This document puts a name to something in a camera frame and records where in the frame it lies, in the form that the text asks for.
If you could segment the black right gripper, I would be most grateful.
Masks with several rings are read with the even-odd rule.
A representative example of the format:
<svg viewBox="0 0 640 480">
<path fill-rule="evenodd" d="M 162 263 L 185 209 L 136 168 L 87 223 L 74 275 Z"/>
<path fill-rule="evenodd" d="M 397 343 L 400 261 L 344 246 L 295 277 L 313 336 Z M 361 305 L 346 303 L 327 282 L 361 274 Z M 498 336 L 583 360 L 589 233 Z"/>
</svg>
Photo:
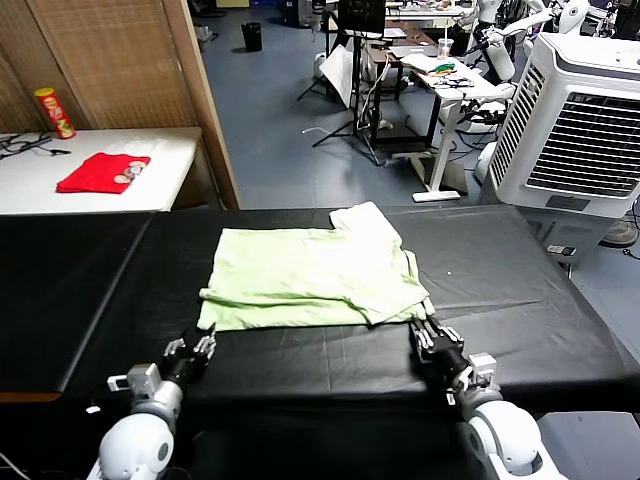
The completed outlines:
<svg viewBox="0 0 640 480">
<path fill-rule="evenodd" d="M 434 343 L 428 325 L 413 320 L 410 333 L 418 362 L 442 388 L 466 388 L 471 375 L 471 365 L 463 351 L 463 338 L 450 326 L 433 320 L 433 328 L 440 337 L 451 343 Z"/>
</svg>

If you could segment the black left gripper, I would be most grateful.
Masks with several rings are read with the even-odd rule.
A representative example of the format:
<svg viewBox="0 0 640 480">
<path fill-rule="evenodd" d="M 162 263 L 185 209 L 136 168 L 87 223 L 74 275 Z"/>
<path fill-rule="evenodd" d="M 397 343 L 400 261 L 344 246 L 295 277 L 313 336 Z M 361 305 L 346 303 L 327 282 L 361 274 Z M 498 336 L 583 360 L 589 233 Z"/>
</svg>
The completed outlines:
<svg viewBox="0 0 640 480">
<path fill-rule="evenodd" d="M 197 328 L 194 351 L 187 348 L 183 338 L 167 343 L 161 360 L 161 377 L 177 385 L 191 385 L 200 381 L 208 360 L 216 350 L 216 328 L 212 324 L 206 329 Z"/>
</svg>

